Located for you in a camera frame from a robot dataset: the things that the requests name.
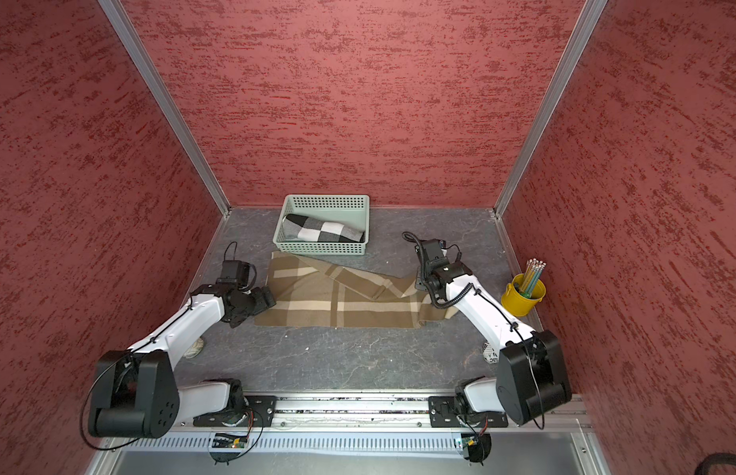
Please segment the light green plastic basket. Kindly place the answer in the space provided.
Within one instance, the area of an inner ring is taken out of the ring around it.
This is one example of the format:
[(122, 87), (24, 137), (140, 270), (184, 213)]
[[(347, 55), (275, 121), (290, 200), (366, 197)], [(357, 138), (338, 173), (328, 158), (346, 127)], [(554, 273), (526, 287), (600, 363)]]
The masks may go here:
[[(365, 232), (363, 243), (305, 243), (286, 241), (283, 220), (287, 214), (338, 222)], [(282, 206), (273, 243), (279, 251), (297, 255), (364, 255), (370, 237), (370, 198), (368, 195), (287, 195)]]

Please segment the bundle of coloured pencils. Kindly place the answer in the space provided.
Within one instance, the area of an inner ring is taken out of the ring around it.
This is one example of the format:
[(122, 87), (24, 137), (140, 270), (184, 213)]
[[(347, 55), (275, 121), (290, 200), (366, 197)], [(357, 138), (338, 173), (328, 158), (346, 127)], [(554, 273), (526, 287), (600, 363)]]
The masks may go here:
[(542, 260), (536, 258), (528, 259), (524, 277), (522, 277), (522, 283), (518, 285), (518, 292), (522, 297), (530, 298), (532, 296), (545, 267), (546, 263)]

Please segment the black white checkered scarf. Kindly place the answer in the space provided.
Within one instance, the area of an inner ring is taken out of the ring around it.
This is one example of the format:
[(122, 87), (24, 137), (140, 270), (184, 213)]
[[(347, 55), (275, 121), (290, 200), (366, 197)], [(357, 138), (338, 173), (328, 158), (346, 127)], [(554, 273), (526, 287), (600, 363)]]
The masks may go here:
[(305, 243), (363, 243), (365, 232), (338, 222), (322, 221), (314, 217), (287, 214), (283, 220), (286, 241)]

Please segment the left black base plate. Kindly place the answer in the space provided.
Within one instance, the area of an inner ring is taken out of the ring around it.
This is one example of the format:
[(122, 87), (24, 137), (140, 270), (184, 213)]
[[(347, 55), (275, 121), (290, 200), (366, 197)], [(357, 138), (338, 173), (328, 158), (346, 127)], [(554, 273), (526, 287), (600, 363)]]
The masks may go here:
[(221, 429), (269, 428), (272, 425), (277, 402), (278, 398), (272, 395), (243, 396), (239, 409), (229, 406), (218, 413), (195, 417), (193, 426)]

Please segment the brown beige plaid scarf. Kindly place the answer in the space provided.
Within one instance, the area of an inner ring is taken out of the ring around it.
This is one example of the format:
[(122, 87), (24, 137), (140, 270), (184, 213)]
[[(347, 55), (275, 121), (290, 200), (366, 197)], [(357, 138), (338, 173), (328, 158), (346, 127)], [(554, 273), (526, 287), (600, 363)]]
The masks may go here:
[(452, 318), (415, 277), (394, 277), (292, 253), (272, 253), (267, 287), (276, 305), (254, 318), (261, 327), (419, 329)]

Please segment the yellow pencil cup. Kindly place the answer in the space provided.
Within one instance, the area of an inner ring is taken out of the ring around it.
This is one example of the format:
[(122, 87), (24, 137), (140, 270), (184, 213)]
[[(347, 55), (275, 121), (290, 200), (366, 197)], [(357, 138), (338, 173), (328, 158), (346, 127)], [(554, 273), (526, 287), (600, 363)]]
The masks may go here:
[(544, 283), (538, 280), (531, 293), (531, 297), (524, 297), (518, 292), (522, 281), (524, 281), (524, 275), (516, 275), (512, 279), (512, 282), (508, 283), (506, 291), (501, 297), (503, 307), (516, 318), (526, 317), (544, 299), (547, 293)]

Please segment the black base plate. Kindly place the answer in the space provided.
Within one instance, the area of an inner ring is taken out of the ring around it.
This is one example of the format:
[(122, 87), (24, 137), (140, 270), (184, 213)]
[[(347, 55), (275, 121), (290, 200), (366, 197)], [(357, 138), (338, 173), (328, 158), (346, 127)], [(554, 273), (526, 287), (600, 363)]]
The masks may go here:
[(504, 429), (508, 427), (508, 417), (503, 412), (475, 412), (462, 396), (431, 396), (429, 419), (435, 429), (471, 427), (482, 429)]
[(269, 428), (272, 425), (277, 402), (278, 398), (272, 395), (243, 396), (239, 409), (229, 406), (218, 413), (195, 417), (193, 426), (221, 429)]

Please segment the aluminium front rail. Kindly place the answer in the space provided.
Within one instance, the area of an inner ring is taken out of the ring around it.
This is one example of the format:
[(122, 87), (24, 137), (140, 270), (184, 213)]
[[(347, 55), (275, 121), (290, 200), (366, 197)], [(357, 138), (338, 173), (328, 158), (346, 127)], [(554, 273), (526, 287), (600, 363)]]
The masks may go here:
[[(465, 432), (435, 427), (431, 391), (279, 392), (269, 426), (247, 448), (218, 445), (210, 427), (181, 424), (162, 439), (94, 456), (90, 474), (607, 474), (581, 397), (549, 413), (544, 429), (489, 423), (492, 450), (465, 460)], [(221, 453), (227, 461), (219, 461)]]

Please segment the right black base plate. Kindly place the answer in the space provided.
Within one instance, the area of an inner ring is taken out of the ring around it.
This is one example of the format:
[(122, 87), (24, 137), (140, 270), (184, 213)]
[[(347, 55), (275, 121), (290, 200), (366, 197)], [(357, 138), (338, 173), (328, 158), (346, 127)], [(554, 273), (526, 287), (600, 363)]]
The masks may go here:
[(508, 427), (508, 417), (503, 412), (475, 412), (462, 396), (431, 396), (429, 419), (435, 429), (471, 427), (482, 429), (504, 429)]

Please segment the rolled beige patterned cloth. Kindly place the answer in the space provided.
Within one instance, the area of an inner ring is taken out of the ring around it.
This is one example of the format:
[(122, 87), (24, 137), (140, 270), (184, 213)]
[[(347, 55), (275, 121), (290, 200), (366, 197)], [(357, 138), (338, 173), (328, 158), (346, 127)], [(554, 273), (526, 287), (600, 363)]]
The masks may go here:
[(203, 338), (197, 338), (195, 342), (193, 342), (192, 346), (184, 352), (183, 357), (186, 359), (193, 359), (197, 357), (205, 348), (205, 340)]

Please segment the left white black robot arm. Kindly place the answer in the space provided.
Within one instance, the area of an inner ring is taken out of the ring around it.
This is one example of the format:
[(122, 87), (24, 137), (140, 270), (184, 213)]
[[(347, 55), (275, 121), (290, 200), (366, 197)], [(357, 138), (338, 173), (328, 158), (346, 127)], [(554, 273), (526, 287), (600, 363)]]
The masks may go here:
[(191, 346), (217, 323), (241, 325), (276, 305), (267, 287), (243, 290), (207, 284), (156, 330), (126, 350), (105, 353), (89, 390), (91, 437), (158, 439), (185, 422), (216, 427), (252, 426), (253, 411), (237, 379), (180, 387), (174, 369)]

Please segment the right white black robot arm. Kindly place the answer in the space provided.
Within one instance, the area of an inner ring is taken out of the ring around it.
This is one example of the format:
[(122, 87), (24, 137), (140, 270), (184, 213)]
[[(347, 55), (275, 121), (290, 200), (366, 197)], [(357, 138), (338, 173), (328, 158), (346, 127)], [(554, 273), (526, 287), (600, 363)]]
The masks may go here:
[(419, 282), (440, 310), (463, 314), (494, 350), (496, 375), (465, 383), (465, 413), (504, 413), (522, 426), (543, 419), (573, 398), (561, 344), (509, 313), (462, 262), (443, 259), (419, 266)]

